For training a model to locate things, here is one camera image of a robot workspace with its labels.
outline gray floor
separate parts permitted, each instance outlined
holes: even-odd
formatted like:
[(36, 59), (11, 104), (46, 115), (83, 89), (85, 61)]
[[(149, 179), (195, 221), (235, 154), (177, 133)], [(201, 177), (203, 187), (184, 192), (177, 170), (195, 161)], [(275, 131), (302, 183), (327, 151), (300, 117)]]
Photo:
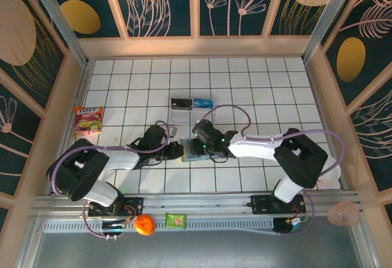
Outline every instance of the gray floor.
[(304, 234), (241, 231), (126, 234), (116, 242), (90, 234), (44, 234), (36, 268), (362, 267), (350, 229), (316, 218)]

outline black mounting plate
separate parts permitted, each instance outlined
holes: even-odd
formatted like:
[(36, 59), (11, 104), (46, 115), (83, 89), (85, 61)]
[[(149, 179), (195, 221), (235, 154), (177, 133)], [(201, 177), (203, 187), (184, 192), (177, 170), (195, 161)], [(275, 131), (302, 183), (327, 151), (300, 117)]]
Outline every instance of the black mounting plate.
[[(143, 198), (133, 197), (133, 198), (124, 198), (124, 206), (131, 206), (137, 211), (137, 215), (140, 215), (143, 212)], [(108, 215), (105, 212), (102, 212), (100, 209), (94, 207), (90, 204), (88, 209), (88, 217), (101, 217), (105, 218), (113, 218), (113, 216)], [(126, 209), (121, 209), (115, 217), (129, 217), (129, 212)]]
[(305, 213), (305, 202), (303, 195), (296, 195), (292, 202), (283, 203), (278, 199), (274, 199), (275, 204), (271, 203), (271, 195), (255, 195), (251, 196), (251, 202), (247, 203), (247, 207), (252, 208), (253, 215), (266, 214), (296, 214), (294, 204), (301, 212)]

